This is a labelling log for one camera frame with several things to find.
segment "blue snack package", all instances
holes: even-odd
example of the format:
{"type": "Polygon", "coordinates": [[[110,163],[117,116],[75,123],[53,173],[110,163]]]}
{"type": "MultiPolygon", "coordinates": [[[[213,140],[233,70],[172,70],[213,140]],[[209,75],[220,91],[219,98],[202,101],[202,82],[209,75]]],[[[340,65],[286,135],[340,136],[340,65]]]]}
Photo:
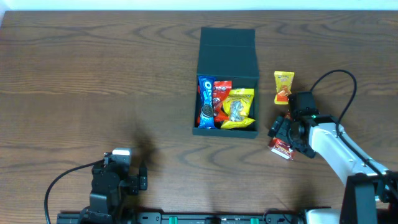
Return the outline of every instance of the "blue snack package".
{"type": "Polygon", "coordinates": [[[216,129],[213,118],[213,84],[215,77],[199,76],[201,111],[200,123],[198,128],[216,129]]]}

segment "white wall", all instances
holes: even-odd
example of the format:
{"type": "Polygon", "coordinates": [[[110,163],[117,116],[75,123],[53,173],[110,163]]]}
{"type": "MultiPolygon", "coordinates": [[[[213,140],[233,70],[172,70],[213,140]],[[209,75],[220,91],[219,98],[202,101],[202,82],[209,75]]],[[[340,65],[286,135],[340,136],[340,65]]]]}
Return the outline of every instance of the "white wall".
{"type": "Polygon", "coordinates": [[[398,0],[0,0],[12,10],[398,10],[398,0]]]}
{"type": "Polygon", "coordinates": [[[1,24],[4,12],[8,9],[9,9],[8,5],[3,0],[0,0],[0,24],[1,24]]]}

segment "snack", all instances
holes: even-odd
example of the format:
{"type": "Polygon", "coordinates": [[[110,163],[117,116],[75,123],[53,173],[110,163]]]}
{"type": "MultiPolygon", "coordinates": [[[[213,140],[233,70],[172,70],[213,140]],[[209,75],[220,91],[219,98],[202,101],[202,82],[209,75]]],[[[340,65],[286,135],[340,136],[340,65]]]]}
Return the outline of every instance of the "snack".
{"type": "MultiPolygon", "coordinates": [[[[290,113],[287,113],[285,115],[285,118],[292,119],[290,117],[290,113]]],[[[276,153],[287,160],[293,160],[294,155],[296,153],[296,151],[290,148],[290,145],[288,145],[286,142],[278,138],[273,138],[269,143],[268,147],[271,150],[271,152],[276,153]]]]}
{"type": "Polygon", "coordinates": [[[231,90],[228,97],[223,101],[223,108],[226,114],[231,117],[231,106],[240,110],[241,116],[249,116],[250,106],[254,98],[254,89],[231,90]]]}
{"type": "Polygon", "coordinates": [[[227,98],[232,89],[232,81],[216,81],[213,87],[213,113],[214,122],[221,122],[228,119],[228,116],[221,110],[223,101],[227,98]]]}
{"type": "Polygon", "coordinates": [[[197,125],[199,126],[199,124],[200,124],[200,114],[197,117],[197,125]]]}
{"type": "Polygon", "coordinates": [[[224,121],[223,124],[221,125],[221,128],[222,129],[245,128],[253,122],[254,119],[243,117],[243,120],[241,121],[230,121],[230,120],[224,121]]]}
{"type": "Polygon", "coordinates": [[[198,128],[215,129],[213,119],[213,102],[212,92],[215,77],[199,76],[201,110],[200,110],[200,124],[198,128]]]}
{"type": "Polygon", "coordinates": [[[231,90],[223,101],[223,108],[229,119],[223,122],[221,129],[245,128],[253,123],[254,119],[248,118],[253,98],[254,89],[231,90]]]}
{"type": "Polygon", "coordinates": [[[292,87],[294,72],[281,72],[275,71],[275,82],[276,82],[276,96],[274,103],[278,105],[289,104],[287,96],[292,94],[290,89],[292,87]]]}

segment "box lid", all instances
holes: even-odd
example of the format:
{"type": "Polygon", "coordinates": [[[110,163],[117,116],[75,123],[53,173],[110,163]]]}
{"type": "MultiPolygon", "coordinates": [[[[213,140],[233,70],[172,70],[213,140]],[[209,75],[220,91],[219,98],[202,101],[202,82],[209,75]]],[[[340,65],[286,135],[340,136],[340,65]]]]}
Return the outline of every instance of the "box lid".
{"type": "Polygon", "coordinates": [[[202,27],[198,75],[259,78],[254,29],[202,27]]]}

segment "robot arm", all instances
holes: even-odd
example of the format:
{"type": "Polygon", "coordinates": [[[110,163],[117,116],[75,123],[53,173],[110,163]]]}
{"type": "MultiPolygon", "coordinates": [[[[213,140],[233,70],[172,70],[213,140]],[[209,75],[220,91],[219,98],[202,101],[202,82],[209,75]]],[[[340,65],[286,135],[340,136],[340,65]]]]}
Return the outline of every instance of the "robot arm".
{"type": "MultiPolygon", "coordinates": [[[[337,135],[336,118],[331,115],[319,115],[312,92],[299,92],[289,96],[289,107],[293,121],[278,117],[268,135],[277,137],[290,144],[293,149],[313,158],[319,153],[336,172],[342,183],[355,174],[377,175],[359,158],[337,135]]],[[[339,125],[344,139],[354,147],[357,153],[369,160],[382,174],[387,167],[368,156],[339,125]]]]}
{"type": "MultiPolygon", "coordinates": [[[[382,174],[386,174],[387,167],[373,160],[368,156],[344,131],[344,127],[339,125],[340,132],[349,141],[351,146],[361,153],[363,157],[369,159],[371,163],[382,174]]],[[[369,168],[352,150],[337,136],[335,123],[321,123],[311,127],[309,131],[309,146],[319,153],[335,171],[337,176],[346,185],[347,177],[358,173],[368,176],[377,175],[369,168]]]]}

